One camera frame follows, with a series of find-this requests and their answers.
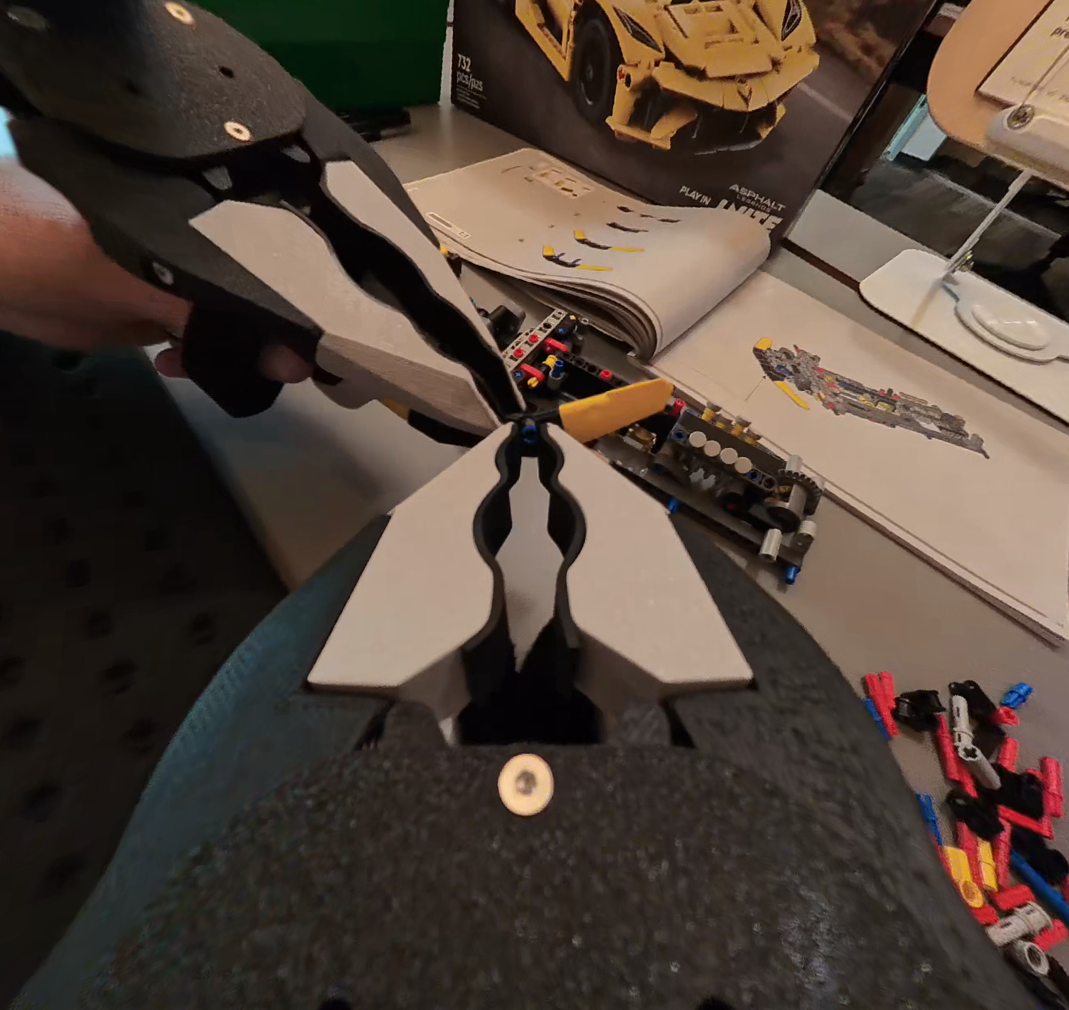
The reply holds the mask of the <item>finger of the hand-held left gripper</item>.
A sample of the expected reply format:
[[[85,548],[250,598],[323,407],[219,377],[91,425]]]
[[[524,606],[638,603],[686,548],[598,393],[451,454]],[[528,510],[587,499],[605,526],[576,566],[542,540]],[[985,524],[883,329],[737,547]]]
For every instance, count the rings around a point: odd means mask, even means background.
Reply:
[[[192,227],[322,330],[315,361],[339,378],[325,388],[338,404],[394,402],[480,436],[501,425],[472,373],[436,351],[402,311],[353,281],[300,215],[224,201],[196,215]]]
[[[374,271],[443,356],[464,366],[492,409],[523,409],[489,326],[423,222],[414,221],[353,160],[324,166],[326,195],[379,245]]]

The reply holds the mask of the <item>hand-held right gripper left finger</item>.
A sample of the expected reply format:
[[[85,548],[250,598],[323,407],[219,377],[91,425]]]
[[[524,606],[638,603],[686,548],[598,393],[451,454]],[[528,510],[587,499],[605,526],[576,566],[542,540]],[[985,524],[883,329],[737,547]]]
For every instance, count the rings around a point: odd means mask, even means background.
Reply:
[[[365,570],[314,661],[310,689],[420,703],[451,719],[511,656],[489,653],[501,621],[496,553],[477,539],[479,509],[509,483],[520,428],[495,430],[388,514]]]

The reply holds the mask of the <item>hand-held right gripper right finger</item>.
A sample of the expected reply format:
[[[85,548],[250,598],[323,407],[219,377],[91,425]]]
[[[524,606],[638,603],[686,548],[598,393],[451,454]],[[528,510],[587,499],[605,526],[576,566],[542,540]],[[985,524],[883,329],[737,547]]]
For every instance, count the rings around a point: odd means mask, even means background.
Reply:
[[[755,681],[667,509],[555,425],[540,430],[566,685],[608,722]]]

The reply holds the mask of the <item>yellow lego panel piece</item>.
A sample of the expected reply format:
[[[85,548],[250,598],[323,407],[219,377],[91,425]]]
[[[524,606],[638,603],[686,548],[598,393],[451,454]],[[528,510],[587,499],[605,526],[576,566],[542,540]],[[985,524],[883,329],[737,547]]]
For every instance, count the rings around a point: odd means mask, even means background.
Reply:
[[[597,439],[626,429],[665,410],[673,397],[673,384],[665,378],[637,380],[587,399],[568,402],[557,410],[561,428],[577,442]]]

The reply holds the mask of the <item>lego car chassis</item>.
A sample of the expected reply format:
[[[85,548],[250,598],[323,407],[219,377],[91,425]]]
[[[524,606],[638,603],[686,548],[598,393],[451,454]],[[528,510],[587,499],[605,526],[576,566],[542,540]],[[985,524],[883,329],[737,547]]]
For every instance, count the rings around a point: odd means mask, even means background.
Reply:
[[[646,378],[607,345],[590,347],[594,325],[564,308],[534,317],[503,305],[479,313],[536,411]],[[768,449],[747,420],[716,406],[702,408],[673,388],[661,410],[589,447],[669,513],[733,538],[780,572],[783,584],[796,582],[816,540],[823,483],[796,456],[783,459]]]

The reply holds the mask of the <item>lego set box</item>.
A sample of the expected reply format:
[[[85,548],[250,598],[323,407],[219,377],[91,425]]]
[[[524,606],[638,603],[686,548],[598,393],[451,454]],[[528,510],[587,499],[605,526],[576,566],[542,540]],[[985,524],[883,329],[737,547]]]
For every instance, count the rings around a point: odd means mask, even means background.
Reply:
[[[941,0],[453,0],[455,108],[780,244]]]

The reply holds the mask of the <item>pile of red blue lego pins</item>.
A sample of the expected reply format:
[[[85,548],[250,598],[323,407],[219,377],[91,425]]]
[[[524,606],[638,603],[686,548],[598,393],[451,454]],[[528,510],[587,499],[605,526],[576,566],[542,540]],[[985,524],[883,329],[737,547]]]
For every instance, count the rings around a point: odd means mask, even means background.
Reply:
[[[973,679],[901,690],[889,671],[862,677],[882,736],[916,736],[934,753],[944,794],[916,798],[955,894],[1035,1006],[1067,1008],[1067,764],[1022,762],[1034,695],[1025,681],[994,698]]]

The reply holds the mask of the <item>person's left hand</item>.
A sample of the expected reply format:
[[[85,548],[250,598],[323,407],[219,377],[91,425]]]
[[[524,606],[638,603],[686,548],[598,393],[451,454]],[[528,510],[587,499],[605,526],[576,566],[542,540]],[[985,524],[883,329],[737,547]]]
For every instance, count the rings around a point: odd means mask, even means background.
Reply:
[[[13,158],[1,162],[1,329],[56,349],[162,345],[185,378],[180,339],[192,306],[105,255],[86,220]]]

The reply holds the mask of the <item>instruction booklet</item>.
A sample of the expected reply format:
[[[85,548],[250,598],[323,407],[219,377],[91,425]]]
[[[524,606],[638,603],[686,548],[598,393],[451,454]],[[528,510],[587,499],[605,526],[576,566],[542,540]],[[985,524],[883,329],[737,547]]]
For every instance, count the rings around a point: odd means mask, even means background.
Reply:
[[[764,271],[754,217],[636,201],[530,147],[408,192],[470,265],[586,301],[698,410],[748,419],[845,507],[1067,639],[1067,433]]]

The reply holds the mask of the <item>green plastic bin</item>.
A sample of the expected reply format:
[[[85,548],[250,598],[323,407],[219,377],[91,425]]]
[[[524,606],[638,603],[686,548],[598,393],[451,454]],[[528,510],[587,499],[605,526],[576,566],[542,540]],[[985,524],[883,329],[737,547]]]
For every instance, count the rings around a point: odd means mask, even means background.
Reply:
[[[450,0],[184,0],[255,42],[342,113],[434,106]]]

